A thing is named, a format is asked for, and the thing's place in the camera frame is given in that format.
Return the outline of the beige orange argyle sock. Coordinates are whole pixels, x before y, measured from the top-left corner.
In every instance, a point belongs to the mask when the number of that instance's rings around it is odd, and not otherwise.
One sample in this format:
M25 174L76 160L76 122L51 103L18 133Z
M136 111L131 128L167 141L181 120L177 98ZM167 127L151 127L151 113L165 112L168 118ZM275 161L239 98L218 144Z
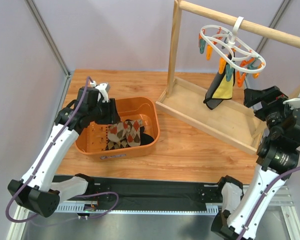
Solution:
M129 147L139 147L141 145L141 134L144 132L143 121L141 119L124 121L125 138Z

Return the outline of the brown argyle sock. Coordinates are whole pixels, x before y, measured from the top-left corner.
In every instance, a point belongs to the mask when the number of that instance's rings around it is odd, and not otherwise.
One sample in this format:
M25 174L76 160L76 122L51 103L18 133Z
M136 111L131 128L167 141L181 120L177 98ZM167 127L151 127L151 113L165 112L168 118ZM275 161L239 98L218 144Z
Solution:
M117 150L117 149L125 149L128 148L129 145L126 140L121 140L119 142L108 141L105 147L106 151Z

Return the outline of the black white-striped sock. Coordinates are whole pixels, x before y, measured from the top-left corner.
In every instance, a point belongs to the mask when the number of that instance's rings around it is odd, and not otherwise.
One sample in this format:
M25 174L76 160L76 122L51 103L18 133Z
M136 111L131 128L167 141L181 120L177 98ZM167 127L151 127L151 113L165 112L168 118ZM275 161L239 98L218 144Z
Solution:
M140 135L140 145L145 146L154 142L154 138L146 133Z

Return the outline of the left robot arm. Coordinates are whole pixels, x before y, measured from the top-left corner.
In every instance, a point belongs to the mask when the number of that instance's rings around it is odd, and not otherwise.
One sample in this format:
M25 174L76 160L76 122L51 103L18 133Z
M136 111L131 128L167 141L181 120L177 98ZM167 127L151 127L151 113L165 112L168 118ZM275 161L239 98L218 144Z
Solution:
M69 148L90 123L110 125L121 120L115 99L108 96L109 89L107 83L81 87L77 98L58 113L50 137L31 168L7 186L19 206L47 218L60 203L97 192L94 179L82 173L62 182L53 182L53 178Z

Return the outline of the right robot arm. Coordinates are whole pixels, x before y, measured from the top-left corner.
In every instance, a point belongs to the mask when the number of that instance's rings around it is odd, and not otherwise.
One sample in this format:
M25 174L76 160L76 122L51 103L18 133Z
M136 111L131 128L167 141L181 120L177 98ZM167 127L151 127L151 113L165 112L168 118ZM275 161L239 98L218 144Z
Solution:
M269 134L256 154L256 167L247 190L227 175L217 183L222 208L211 231L224 240L253 240L269 203L291 174L300 170L300 93L288 98L277 86L264 90L245 89L244 106L261 104L254 115L266 123Z

